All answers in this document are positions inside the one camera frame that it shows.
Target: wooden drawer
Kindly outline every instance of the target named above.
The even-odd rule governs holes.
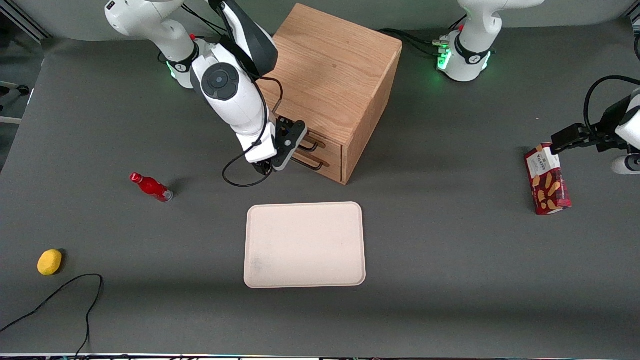
[[[298,149],[293,155],[294,159],[307,165],[308,168],[314,168],[313,170],[318,174],[333,181],[342,182],[342,147],[340,145],[311,131],[300,145],[312,150]]]
[[[402,41],[296,4],[273,37],[278,63],[269,77],[284,89],[275,111],[309,128],[314,152],[294,159],[341,184],[347,184],[387,107]],[[273,109],[280,88],[258,84]]]

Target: white tray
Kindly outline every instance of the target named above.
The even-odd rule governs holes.
[[[249,209],[244,283],[250,288],[357,286],[365,276],[362,209],[357,203]]]

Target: gray table surface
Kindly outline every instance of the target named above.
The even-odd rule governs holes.
[[[523,160],[582,121],[595,80],[640,76],[632,43],[628,20],[505,29],[465,84],[406,46],[349,185],[291,164],[238,189],[220,176],[239,152],[233,132],[150,42],[49,42],[0,176],[0,323],[98,272],[87,352],[637,359],[640,177],[609,170],[622,152],[566,152],[574,207],[539,217]],[[593,118],[632,89],[602,85]],[[176,198],[143,195],[132,171]],[[230,175],[257,177],[246,163]],[[250,207],[346,200],[364,212],[363,285],[244,285]],[[49,248],[65,249],[66,265],[42,277]],[[83,279],[0,334],[1,352],[75,352],[96,284]]]

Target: wall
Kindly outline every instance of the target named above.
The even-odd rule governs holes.
[[[124,37],[111,29],[104,18],[106,0],[14,0],[34,20],[56,37],[103,41]],[[295,3],[372,29],[445,28],[464,15],[454,0],[237,0],[255,22],[274,33]],[[587,25],[615,19],[634,0],[547,0],[525,10],[505,11],[505,27]],[[215,23],[219,18],[202,0],[186,0],[201,16]],[[197,35],[211,31],[202,23],[179,10],[172,15]]]

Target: snack package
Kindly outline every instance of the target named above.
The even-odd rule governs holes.
[[[538,215],[551,215],[571,207],[560,158],[551,154],[550,146],[551,143],[542,143],[524,157]]]

